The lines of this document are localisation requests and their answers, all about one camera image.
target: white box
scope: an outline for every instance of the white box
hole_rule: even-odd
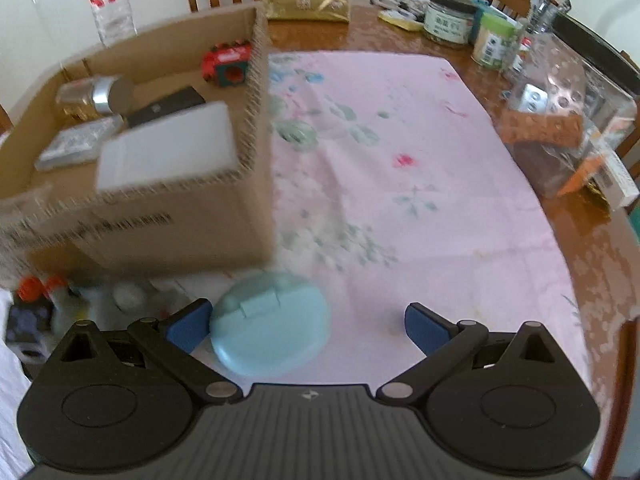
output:
[[[612,149],[608,149],[604,164],[593,179],[598,184],[602,194],[609,202],[612,211],[626,207],[638,198],[638,186],[631,178],[625,165]]]
[[[105,143],[95,189],[147,186],[237,167],[229,113],[218,101],[142,124]]]

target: metal screw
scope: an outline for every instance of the metal screw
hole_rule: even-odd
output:
[[[387,383],[382,386],[382,393],[389,399],[406,399],[413,392],[414,389],[404,383]]]
[[[217,383],[211,383],[205,389],[205,392],[209,397],[214,399],[228,399],[236,394],[238,388],[235,384],[228,383],[227,381],[218,381]]]

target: light blue round container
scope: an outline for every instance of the light blue round container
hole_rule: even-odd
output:
[[[245,377],[278,376],[311,361],[330,330],[330,311],[320,290],[282,272],[236,284],[210,319],[211,344],[220,362]]]

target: blue gripper pad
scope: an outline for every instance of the blue gripper pad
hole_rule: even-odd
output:
[[[452,322],[420,303],[412,303],[404,311],[404,331],[427,356],[448,343],[458,333]]]
[[[196,300],[163,321],[160,332],[168,342],[190,354],[209,336],[212,310],[213,306],[209,300]]]

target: glass jar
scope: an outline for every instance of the glass jar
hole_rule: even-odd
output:
[[[553,0],[540,0],[539,4],[532,7],[527,23],[504,56],[501,72],[505,79],[511,83],[517,83],[527,53],[536,41],[537,35],[550,31],[551,24],[558,13],[565,11],[566,7],[558,7]]]
[[[485,13],[480,22],[473,60],[486,68],[500,70],[502,59],[515,33],[516,26],[513,23],[500,16]]]
[[[132,104],[133,83],[122,76],[93,76],[63,84],[56,106],[75,121],[95,121],[113,114],[126,114]]]
[[[471,0],[429,0],[424,33],[436,43],[463,48],[469,42],[476,9]]]

